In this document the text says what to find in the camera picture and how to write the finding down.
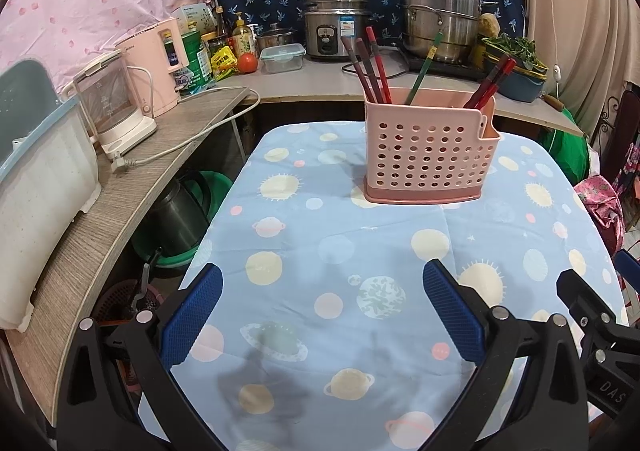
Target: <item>pink utensil holder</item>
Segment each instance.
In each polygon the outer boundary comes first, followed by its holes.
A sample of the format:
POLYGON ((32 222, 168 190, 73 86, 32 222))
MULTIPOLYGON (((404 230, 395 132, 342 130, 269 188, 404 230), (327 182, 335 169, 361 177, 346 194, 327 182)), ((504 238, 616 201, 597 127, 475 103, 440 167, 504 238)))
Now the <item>pink utensil holder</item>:
MULTIPOLYGON (((404 102, 409 88, 391 88, 404 102)), ((479 110, 462 107, 470 92, 418 90, 411 106, 365 97, 367 176, 364 195, 379 204, 449 204, 476 200, 500 134, 495 99, 479 110)))

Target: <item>rice cooker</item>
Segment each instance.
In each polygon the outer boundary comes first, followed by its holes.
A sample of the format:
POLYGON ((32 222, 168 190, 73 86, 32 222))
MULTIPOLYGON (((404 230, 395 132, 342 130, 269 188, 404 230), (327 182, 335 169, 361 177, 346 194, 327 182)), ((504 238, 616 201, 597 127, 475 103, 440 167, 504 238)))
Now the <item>rice cooker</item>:
POLYGON ((316 59, 348 59, 342 37, 354 48, 361 37, 367 41, 367 0, 305 0, 306 52, 316 59))

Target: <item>plug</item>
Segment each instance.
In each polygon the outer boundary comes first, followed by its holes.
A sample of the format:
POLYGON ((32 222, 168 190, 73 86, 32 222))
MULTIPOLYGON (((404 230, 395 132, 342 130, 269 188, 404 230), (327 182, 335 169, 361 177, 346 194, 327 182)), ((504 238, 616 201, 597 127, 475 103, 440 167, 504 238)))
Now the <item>plug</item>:
POLYGON ((114 174, 124 173, 129 168, 127 161, 120 153, 116 153, 115 158, 111 161, 111 172, 114 174))

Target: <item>beige curtain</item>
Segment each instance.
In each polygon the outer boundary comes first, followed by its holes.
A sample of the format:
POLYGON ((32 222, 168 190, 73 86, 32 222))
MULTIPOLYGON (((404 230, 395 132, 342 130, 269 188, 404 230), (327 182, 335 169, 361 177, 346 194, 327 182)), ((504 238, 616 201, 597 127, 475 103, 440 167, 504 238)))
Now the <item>beige curtain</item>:
MULTIPOLYGON (((528 35, 540 59, 562 71, 560 99, 591 136, 607 98, 640 84, 635 0, 527 0, 528 35)), ((555 92, 553 81, 545 87, 555 92)))

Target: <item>stainless steel pot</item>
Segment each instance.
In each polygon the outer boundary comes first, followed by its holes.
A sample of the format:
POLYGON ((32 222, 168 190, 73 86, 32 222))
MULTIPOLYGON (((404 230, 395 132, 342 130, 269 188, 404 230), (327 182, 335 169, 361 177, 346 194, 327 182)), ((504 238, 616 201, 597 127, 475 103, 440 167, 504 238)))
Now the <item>stainless steel pot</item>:
POLYGON ((480 0, 402 0, 404 47, 425 57, 433 39, 442 30, 444 37, 434 59, 463 63, 478 34, 480 0))
POLYGON ((305 0, 306 52, 314 58, 348 58, 341 38, 352 47, 358 37, 367 41, 368 0, 305 0))
POLYGON ((269 30, 257 37, 258 53, 270 46, 283 46, 295 43, 296 31, 291 28, 280 28, 278 23, 271 23, 269 30))

